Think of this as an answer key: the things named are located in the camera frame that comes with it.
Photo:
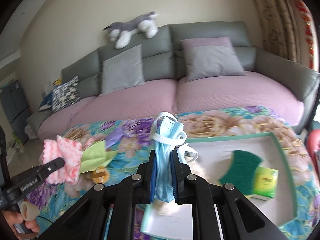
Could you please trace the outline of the green tissue pack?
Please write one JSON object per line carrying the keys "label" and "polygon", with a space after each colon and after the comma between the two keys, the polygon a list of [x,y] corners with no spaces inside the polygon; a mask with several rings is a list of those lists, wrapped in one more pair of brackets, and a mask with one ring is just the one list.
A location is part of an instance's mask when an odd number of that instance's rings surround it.
{"label": "green tissue pack", "polygon": [[278,174],[278,170],[261,166],[257,167],[252,197],[265,201],[273,199],[276,195]]}

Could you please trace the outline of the beige patterned curtain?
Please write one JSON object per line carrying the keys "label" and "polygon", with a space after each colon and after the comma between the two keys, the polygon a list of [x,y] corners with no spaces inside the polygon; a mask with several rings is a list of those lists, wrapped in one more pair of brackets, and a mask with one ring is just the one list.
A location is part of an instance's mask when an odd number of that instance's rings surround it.
{"label": "beige patterned curtain", "polygon": [[258,12],[264,50],[299,63],[298,30],[289,0],[253,1]]}

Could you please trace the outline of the black white patterned pillow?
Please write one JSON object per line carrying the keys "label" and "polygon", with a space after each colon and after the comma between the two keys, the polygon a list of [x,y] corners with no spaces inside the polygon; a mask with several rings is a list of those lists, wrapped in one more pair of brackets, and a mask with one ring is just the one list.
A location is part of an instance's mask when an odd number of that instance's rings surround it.
{"label": "black white patterned pillow", "polygon": [[52,93],[52,112],[56,113],[64,108],[80,101],[79,78],[72,78],[70,81],[56,87]]}

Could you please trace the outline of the pink fluffy towel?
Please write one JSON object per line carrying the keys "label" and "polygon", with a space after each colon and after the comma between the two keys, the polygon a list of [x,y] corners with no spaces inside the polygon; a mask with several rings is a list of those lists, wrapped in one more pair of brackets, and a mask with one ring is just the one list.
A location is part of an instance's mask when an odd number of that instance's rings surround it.
{"label": "pink fluffy towel", "polygon": [[47,164],[57,158],[62,158],[65,164],[51,173],[46,182],[49,184],[76,184],[80,176],[82,144],[60,135],[57,135],[54,140],[46,139],[43,142],[42,164]]}

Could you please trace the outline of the floral blue purple blanket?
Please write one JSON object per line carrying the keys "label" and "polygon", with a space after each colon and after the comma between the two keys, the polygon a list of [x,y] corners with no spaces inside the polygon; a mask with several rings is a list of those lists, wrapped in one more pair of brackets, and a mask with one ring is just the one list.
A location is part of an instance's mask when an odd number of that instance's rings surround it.
{"label": "floral blue purple blanket", "polygon": [[[283,118],[263,106],[182,113],[177,118],[189,138],[272,132],[284,151],[297,196],[297,217],[280,229],[289,239],[306,239],[310,235],[319,221],[319,178],[307,149]],[[65,137],[82,143],[84,148],[94,143],[106,145],[105,164],[110,172],[107,184],[113,185],[148,160],[153,121],[139,118],[77,125]]]}

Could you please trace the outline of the green yellow scrub sponge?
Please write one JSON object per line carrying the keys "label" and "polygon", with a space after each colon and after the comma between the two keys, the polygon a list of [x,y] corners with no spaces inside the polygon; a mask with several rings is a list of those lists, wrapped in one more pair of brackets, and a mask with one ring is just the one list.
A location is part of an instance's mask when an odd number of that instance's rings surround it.
{"label": "green yellow scrub sponge", "polygon": [[219,179],[219,183],[233,184],[243,195],[252,195],[255,172],[262,161],[251,152],[234,150],[231,165],[226,174]]}

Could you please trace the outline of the grey left throw pillow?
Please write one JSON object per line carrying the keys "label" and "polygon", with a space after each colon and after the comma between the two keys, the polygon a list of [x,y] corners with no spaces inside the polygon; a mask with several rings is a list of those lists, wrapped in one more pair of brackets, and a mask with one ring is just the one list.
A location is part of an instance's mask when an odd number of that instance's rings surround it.
{"label": "grey left throw pillow", "polygon": [[144,83],[141,44],[103,62],[102,95],[136,87]]}

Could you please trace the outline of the red hanging decoration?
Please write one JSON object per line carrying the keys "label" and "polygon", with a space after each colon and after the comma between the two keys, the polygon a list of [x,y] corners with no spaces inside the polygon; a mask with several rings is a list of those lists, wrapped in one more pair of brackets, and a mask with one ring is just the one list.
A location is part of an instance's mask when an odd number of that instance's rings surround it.
{"label": "red hanging decoration", "polygon": [[302,0],[293,0],[297,13],[299,52],[301,64],[318,71],[319,53],[316,28],[311,11]]}

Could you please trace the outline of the grey husky plush toy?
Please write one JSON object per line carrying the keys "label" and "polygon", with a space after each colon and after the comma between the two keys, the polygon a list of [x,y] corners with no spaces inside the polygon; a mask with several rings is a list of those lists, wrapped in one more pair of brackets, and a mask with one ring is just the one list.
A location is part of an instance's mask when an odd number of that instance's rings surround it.
{"label": "grey husky plush toy", "polygon": [[157,13],[152,11],[127,22],[114,22],[103,31],[107,31],[110,42],[115,42],[116,49],[122,49],[129,44],[132,35],[137,33],[143,33],[147,39],[153,38],[158,33],[156,18]]}

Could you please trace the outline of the dark blue cabinet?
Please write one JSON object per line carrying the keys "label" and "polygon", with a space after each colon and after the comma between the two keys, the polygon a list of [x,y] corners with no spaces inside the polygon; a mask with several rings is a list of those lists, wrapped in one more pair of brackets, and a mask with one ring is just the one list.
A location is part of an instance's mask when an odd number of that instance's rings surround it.
{"label": "dark blue cabinet", "polygon": [[14,134],[22,144],[25,144],[28,140],[25,127],[31,113],[19,81],[14,80],[1,89],[1,104]]}

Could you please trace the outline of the red plastic stool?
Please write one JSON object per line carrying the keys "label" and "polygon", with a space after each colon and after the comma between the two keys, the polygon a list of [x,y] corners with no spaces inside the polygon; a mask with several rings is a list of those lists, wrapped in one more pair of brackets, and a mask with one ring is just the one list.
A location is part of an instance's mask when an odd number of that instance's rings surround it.
{"label": "red plastic stool", "polygon": [[319,150],[319,137],[320,129],[315,129],[309,133],[306,141],[306,148],[315,166],[317,165],[316,153]]}

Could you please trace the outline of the grey pink right throw pillow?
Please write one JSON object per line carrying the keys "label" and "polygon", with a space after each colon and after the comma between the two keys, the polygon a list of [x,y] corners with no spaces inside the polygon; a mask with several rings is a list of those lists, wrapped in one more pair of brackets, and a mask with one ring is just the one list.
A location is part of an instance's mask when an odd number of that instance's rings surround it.
{"label": "grey pink right throw pillow", "polygon": [[229,37],[189,38],[181,41],[188,81],[207,77],[244,76]]}

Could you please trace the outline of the teal shallow cardboard tray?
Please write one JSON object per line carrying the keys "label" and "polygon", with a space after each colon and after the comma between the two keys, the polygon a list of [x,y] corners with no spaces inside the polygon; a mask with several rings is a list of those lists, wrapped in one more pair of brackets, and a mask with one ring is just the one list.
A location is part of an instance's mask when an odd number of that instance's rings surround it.
{"label": "teal shallow cardboard tray", "polygon": [[160,185],[167,213],[148,205],[141,232],[161,239],[284,239],[296,196],[284,152],[272,134],[191,139],[162,145]]}

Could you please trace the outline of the grey sofa with pink cover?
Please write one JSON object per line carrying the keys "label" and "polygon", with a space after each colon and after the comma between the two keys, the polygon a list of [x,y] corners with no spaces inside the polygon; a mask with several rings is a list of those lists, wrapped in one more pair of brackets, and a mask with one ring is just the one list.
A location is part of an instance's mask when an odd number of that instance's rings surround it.
{"label": "grey sofa with pink cover", "polygon": [[[188,81],[181,41],[224,36],[231,39],[245,74]],[[56,113],[47,109],[32,114],[27,122],[37,136],[50,139],[75,125],[141,118],[160,111],[178,114],[251,106],[272,109],[300,133],[311,116],[319,74],[252,46],[244,22],[164,25],[149,40],[134,35],[130,47],[137,45],[142,46],[144,85],[103,95],[103,62],[119,50],[113,44],[102,46],[62,70],[63,81],[79,78],[81,99]]]}

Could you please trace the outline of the blue book on sofa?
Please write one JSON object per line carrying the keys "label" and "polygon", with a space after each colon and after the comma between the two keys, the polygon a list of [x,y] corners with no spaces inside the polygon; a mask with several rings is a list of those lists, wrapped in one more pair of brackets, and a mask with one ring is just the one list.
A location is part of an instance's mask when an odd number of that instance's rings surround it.
{"label": "blue book on sofa", "polygon": [[39,112],[52,109],[52,97],[46,97],[39,106]]}

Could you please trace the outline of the blue face mask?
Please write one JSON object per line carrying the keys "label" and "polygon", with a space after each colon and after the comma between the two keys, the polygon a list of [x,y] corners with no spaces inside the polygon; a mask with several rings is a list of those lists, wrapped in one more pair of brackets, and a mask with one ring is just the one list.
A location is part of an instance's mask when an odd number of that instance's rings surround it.
{"label": "blue face mask", "polygon": [[149,139],[154,142],[157,158],[155,198],[165,203],[172,202],[174,190],[170,163],[171,151],[177,148],[179,161],[184,164],[188,163],[185,152],[193,154],[192,161],[197,160],[199,154],[185,142],[187,135],[183,130],[183,124],[169,112],[159,113],[151,126]]}

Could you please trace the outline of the lime green cloth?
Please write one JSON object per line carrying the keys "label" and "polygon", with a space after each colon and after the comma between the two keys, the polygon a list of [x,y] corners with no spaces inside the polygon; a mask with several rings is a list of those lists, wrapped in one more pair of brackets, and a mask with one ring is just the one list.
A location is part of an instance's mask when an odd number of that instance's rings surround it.
{"label": "lime green cloth", "polygon": [[106,167],[118,154],[118,151],[107,151],[104,141],[99,141],[84,150],[81,158],[80,173],[96,170],[98,167]]}

